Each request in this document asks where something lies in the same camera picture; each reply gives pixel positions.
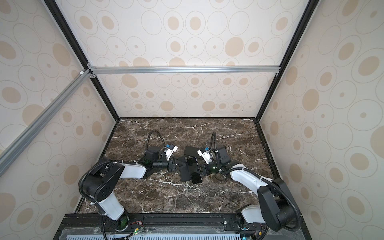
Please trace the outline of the black phone case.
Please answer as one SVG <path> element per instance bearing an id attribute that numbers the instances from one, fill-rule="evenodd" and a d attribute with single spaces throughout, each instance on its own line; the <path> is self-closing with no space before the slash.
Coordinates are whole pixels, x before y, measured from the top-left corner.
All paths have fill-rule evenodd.
<path id="1" fill-rule="evenodd" d="M 203 160 L 204 158 L 198 154 L 198 151 L 201 151 L 202 153 L 204 153 L 206 150 L 205 148 L 196 148 L 193 146 L 186 146 L 184 150 L 184 155 L 190 156 L 190 157 L 196 157 L 197 159 Z"/>
<path id="2" fill-rule="evenodd" d="M 191 174 L 189 172 L 189 167 L 187 163 L 179 161 L 178 170 L 180 172 L 181 182 L 187 182 L 191 180 Z"/>

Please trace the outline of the black smartphone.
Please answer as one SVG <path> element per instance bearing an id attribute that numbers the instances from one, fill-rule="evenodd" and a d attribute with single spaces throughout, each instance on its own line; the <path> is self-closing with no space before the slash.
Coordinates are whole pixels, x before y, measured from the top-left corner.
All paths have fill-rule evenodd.
<path id="1" fill-rule="evenodd" d="M 188 170 L 193 184 L 200 184 L 203 181 L 202 175 L 199 173 L 197 158 L 187 159 Z"/>

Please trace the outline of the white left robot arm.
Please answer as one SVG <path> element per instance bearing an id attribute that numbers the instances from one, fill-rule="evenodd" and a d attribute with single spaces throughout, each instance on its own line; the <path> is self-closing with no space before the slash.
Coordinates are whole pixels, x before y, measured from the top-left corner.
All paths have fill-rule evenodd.
<path id="1" fill-rule="evenodd" d="M 179 171 L 181 181 L 191 180 L 187 158 L 173 158 L 178 147 L 146 147 L 144 155 L 138 162 L 110 160 L 101 158 L 79 180 L 80 194 L 95 205 L 102 215 L 117 231 L 124 231 L 129 224 L 128 213 L 119 203 L 114 189 L 119 179 L 147 179 L 156 170 Z"/>

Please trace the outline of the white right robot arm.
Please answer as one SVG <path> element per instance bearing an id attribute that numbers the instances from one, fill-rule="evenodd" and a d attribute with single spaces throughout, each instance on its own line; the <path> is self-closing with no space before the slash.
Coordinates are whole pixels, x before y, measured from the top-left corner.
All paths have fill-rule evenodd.
<path id="1" fill-rule="evenodd" d="M 195 173 L 202 176 L 221 174 L 229 176 L 255 193 L 259 199 L 257 205 L 248 205 L 239 211 L 239 226 L 265 224 L 271 230 L 280 229 L 295 232 L 301 224 L 301 212 L 287 184 L 280 178 L 270 179 L 232 161 L 225 147 L 219 149 L 197 149 L 194 153 L 205 162 L 198 165 Z"/>

